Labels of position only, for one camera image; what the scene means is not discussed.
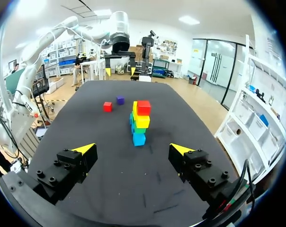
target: cube tower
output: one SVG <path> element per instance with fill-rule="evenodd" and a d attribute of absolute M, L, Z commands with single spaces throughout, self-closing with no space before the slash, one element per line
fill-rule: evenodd
<path fill-rule="evenodd" d="M 143 146 L 146 142 L 146 129 L 150 124 L 152 106 L 149 101 L 134 101 L 133 110 L 130 113 L 129 123 L 133 135 L 134 146 Z"/>

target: cardboard box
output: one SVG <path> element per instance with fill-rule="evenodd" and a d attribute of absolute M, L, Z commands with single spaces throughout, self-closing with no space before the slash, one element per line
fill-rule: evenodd
<path fill-rule="evenodd" d="M 135 59 L 134 59 L 135 61 L 142 61 L 143 60 L 143 57 L 142 57 L 143 46 L 141 46 L 141 45 L 130 46 L 128 51 L 135 53 Z M 152 60 L 153 60 L 153 55 L 152 55 L 152 52 L 150 51 L 149 62 L 152 62 Z"/>
<path fill-rule="evenodd" d="M 168 60 L 169 56 L 166 55 L 160 55 L 160 60 Z"/>

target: ceiling light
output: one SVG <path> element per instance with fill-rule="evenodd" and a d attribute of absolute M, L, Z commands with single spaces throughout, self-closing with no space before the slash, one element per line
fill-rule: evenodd
<path fill-rule="evenodd" d="M 37 17 L 45 8 L 47 0 L 20 0 L 17 13 L 20 17 Z"/>
<path fill-rule="evenodd" d="M 27 43 L 21 43 L 16 46 L 16 49 L 26 46 Z"/>
<path fill-rule="evenodd" d="M 95 10 L 94 13 L 97 16 L 107 16 L 111 15 L 111 10 L 110 9 Z"/>
<path fill-rule="evenodd" d="M 190 16 L 183 16 L 183 17 L 180 17 L 179 18 L 179 21 L 185 23 L 185 24 L 188 24 L 188 25 L 198 25 L 200 24 L 200 21 L 196 20 L 196 19 L 193 19 L 192 17 Z"/>
<path fill-rule="evenodd" d="M 50 27 L 42 27 L 38 30 L 36 30 L 37 35 L 45 35 L 47 32 L 49 32 L 52 28 Z"/>

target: chair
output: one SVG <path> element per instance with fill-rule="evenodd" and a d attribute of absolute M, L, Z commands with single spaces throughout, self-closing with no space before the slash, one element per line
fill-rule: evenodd
<path fill-rule="evenodd" d="M 41 68 L 42 69 L 37 73 L 37 80 L 34 81 L 34 85 L 33 85 L 33 96 L 34 97 L 33 98 L 36 99 L 36 97 L 39 96 L 40 102 L 37 104 L 42 105 L 43 111 L 46 114 L 45 107 L 50 108 L 52 112 L 54 111 L 54 108 L 48 104 L 43 105 L 43 101 L 41 99 L 41 95 L 49 90 L 49 82 L 45 74 L 45 65 L 42 65 Z"/>

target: shelving unit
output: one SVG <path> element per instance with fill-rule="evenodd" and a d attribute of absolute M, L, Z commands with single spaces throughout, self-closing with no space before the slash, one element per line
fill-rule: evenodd
<path fill-rule="evenodd" d="M 280 76 L 266 62 L 249 54 L 248 36 L 246 36 L 246 39 L 243 75 L 247 73 L 247 69 L 250 67 L 248 62 L 251 60 L 255 63 L 256 67 L 260 67 L 263 71 L 266 71 L 269 77 L 273 77 L 286 90 L 286 79 L 284 77 Z M 249 159 L 253 182 L 258 183 L 281 159 L 286 146 L 286 130 L 272 111 L 271 106 L 265 104 L 254 92 L 246 87 L 250 85 L 250 82 L 252 82 L 252 78 L 249 78 L 249 81 L 242 81 L 242 85 L 236 93 L 231 108 L 214 137 L 218 138 L 224 146 L 239 175 L 241 175 L 244 160 Z M 237 108 L 240 105 L 245 106 L 250 111 L 239 113 Z M 262 120 L 259 115 L 264 115 L 268 127 L 266 127 L 264 119 Z M 262 122 L 258 127 L 263 129 L 257 137 L 255 134 L 258 131 L 253 130 L 255 129 L 253 126 L 256 126 L 256 121 Z M 231 135 L 234 135 L 235 138 L 226 136 L 226 132 L 228 129 L 230 130 L 229 125 L 232 122 L 235 123 L 235 128 L 240 132 L 239 134 L 234 131 L 231 132 Z"/>
<path fill-rule="evenodd" d="M 65 58 L 70 60 L 71 57 L 75 58 L 76 53 L 80 49 L 81 41 L 71 40 L 63 41 L 60 44 L 51 44 L 45 50 L 42 51 L 41 55 L 45 60 L 45 72 L 47 77 L 68 75 L 69 73 L 61 73 L 61 68 L 65 66 L 71 66 L 73 64 L 59 65 Z M 60 56 L 62 52 L 67 52 L 68 55 Z"/>

